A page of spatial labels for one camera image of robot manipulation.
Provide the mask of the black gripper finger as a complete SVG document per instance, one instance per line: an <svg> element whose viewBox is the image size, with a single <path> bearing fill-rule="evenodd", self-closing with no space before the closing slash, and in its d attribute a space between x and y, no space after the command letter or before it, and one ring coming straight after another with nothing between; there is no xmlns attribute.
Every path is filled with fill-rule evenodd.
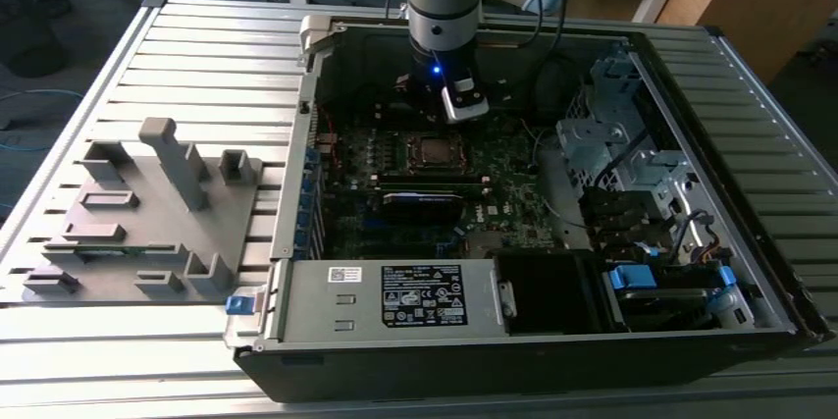
<svg viewBox="0 0 838 419"><path fill-rule="evenodd" d="M432 124L445 124L448 115L442 99L434 93L417 93L410 98L410 105Z"/></svg>

